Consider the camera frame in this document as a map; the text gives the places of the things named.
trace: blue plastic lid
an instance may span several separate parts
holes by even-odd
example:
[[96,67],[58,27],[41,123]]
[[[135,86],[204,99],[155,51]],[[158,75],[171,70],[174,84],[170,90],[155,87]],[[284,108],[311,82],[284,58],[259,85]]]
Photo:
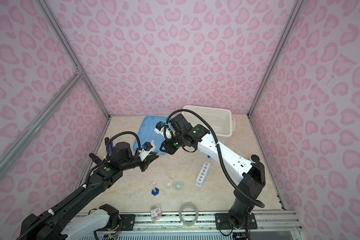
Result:
[[[166,120],[167,120],[166,117],[154,117],[154,116],[145,117],[139,129],[139,132],[137,133],[141,144],[143,145],[144,142],[151,142],[152,140],[154,140],[156,146],[154,152],[157,152],[161,146],[161,143],[165,139],[161,134],[155,132],[155,127],[158,122],[160,121],[165,122]],[[136,149],[137,149],[137,141],[135,140],[135,143],[133,144],[133,150],[136,151]]]

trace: glass stirring rod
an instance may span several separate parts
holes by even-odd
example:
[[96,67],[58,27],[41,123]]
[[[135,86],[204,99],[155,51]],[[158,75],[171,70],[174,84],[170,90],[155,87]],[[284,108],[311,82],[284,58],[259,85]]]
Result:
[[135,193],[133,193],[133,194],[131,194],[131,195],[129,195],[129,196],[133,196],[133,195],[135,195],[136,193],[141,192],[142,190],[144,190],[144,189],[146,189],[146,188],[148,188],[148,187],[151,187],[151,186],[154,185],[154,184],[156,184],[156,181],[150,182],[148,186],[144,187],[143,189],[140,189],[139,191],[137,191],[137,192],[135,192]]

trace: pink leopard print backdrop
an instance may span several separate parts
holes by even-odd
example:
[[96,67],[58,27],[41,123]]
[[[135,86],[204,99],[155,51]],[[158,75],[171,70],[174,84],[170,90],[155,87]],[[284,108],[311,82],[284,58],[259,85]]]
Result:
[[79,82],[0,180],[0,240],[17,238],[25,217],[71,194],[104,121]]
[[247,113],[294,0],[54,0],[111,114]]
[[74,72],[32,0],[0,1],[0,157]]
[[307,2],[254,123],[307,237],[360,239],[360,1]]

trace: tape roll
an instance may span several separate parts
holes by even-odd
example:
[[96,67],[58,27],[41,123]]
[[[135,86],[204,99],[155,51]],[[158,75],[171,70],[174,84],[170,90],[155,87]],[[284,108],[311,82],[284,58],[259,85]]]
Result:
[[[186,208],[191,208],[195,211],[195,219],[191,222],[189,221],[185,221],[182,217],[182,213],[183,213],[183,210],[186,209]],[[192,227],[196,221],[197,221],[197,218],[199,217],[199,211],[197,210],[197,207],[195,205],[193,205],[191,202],[186,202],[184,203],[180,209],[179,209],[179,218],[180,218],[180,221],[183,223],[184,226],[186,227]]]

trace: metal bracket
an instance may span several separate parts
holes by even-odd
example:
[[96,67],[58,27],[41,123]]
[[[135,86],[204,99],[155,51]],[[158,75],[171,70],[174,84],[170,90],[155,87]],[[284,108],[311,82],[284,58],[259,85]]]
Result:
[[132,231],[133,226],[135,225],[135,215],[134,214],[122,214],[119,215],[121,221],[123,222],[122,231]]
[[[215,222],[217,230],[231,230],[232,226],[229,222],[230,214],[215,214]],[[250,214],[248,218],[248,225],[250,229],[257,229],[256,219],[254,214]]]

